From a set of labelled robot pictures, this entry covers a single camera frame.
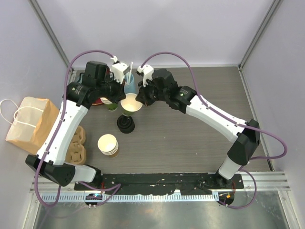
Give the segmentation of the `brown paper cup stack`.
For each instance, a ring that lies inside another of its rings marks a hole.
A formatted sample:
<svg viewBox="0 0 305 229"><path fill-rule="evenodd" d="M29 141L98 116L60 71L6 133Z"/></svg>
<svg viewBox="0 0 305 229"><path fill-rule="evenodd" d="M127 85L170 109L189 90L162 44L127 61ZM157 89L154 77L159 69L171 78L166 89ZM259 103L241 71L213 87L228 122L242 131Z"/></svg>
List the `brown paper cup stack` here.
<svg viewBox="0 0 305 229"><path fill-rule="evenodd" d="M108 157L116 157L119 153L119 143L111 134L102 135L97 143L98 149Z"/></svg>

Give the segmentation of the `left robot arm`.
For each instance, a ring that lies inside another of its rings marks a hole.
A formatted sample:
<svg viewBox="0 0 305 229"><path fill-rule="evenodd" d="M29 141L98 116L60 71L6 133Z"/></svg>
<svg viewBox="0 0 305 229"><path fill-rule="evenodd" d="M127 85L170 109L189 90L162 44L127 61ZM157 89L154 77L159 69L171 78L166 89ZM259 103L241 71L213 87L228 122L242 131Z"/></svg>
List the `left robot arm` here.
<svg viewBox="0 0 305 229"><path fill-rule="evenodd" d="M102 183L101 171L92 166L65 162L69 144L81 120L94 102L106 98L112 103L125 99L124 76L130 66L116 62L87 62L81 82L67 85L58 117L36 155L28 155L25 163L37 174L64 187L71 182L85 182L90 190Z"/></svg>

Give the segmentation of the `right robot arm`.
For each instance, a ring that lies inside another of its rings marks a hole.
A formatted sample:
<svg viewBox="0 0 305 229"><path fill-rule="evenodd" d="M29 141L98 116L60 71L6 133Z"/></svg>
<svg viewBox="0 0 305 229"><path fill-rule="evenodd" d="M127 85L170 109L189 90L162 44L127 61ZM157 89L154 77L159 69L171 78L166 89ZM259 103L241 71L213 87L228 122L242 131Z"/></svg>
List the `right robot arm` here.
<svg viewBox="0 0 305 229"><path fill-rule="evenodd" d="M212 187L227 188L234 174L247 165L260 145L260 134L255 130L259 123L236 118L213 104L189 86L179 86L172 73L166 69L155 70L151 66L138 67L142 77L136 100L145 106L156 101L165 102L173 110L193 116L224 135L232 143L227 157L210 182Z"/></svg>

